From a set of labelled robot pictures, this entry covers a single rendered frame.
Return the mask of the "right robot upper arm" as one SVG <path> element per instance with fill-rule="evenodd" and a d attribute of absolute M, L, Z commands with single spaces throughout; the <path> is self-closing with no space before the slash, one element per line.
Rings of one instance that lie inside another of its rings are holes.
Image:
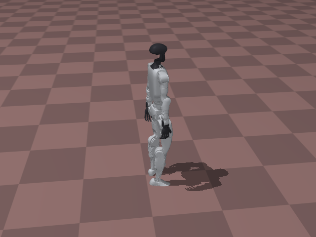
<path fill-rule="evenodd" d="M 169 98 L 169 96 L 167 96 L 168 83 L 169 83 L 168 74 L 164 71 L 158 72 L 158 81 L 160 84 L 160 99 L 161 99 L 161 102 L 163 103 L 163 100 L 165 98 Z"/>

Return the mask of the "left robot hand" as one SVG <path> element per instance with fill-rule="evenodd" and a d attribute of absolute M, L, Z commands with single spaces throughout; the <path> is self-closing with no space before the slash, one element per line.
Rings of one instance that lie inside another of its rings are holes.
<path fill-rule="evenodd" d="M 151 116 L 151 118 L 152 118 L 152 116 Z M 151 121 L 151 118 L 150 118 L 150 115 L 149 115 L 149 112 L 148 112 L 148 103 L 146 102 L 145 121 L 149 121 L 149 120 Z"/>

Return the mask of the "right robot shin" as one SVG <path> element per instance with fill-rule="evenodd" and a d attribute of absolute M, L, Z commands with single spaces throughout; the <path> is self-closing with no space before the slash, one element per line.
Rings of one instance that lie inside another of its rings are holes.
<path fill-rule="evenodd" d="M 166 155 L 164 156 L 163 151 L 156 151 L 155 153 L 156 182 L 160 182 L 160 177 L 162 175 L 166 161 Z"/>

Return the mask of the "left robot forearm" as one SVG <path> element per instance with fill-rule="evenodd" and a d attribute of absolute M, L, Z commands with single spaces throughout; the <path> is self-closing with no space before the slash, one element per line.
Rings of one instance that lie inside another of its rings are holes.
<path fill-rule="evenodd" d="M 146 102 L 148 103 L 148 107 L 153 104 L 153 100 L 152 98 L 150 97 L 150 92 L 149 92 L 149 88 L 146 87 L 146 93 L 147 93 L 147 97 L 146 97 Z"/>

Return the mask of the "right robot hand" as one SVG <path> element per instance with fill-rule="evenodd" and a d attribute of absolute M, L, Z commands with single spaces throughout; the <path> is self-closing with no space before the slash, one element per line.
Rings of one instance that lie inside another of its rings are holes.
<path fill-rule="evenodd" d="M 161 123 L 162 123 L 163 129 L 161 132 L 162 135 L 161 135 L 160 139 L 166 139 L 169 137 L 169 133 L 171 133 L 171 129 L 169 127 L 169 124 L 164 126 L 164 122 L 162 121 Z"/>

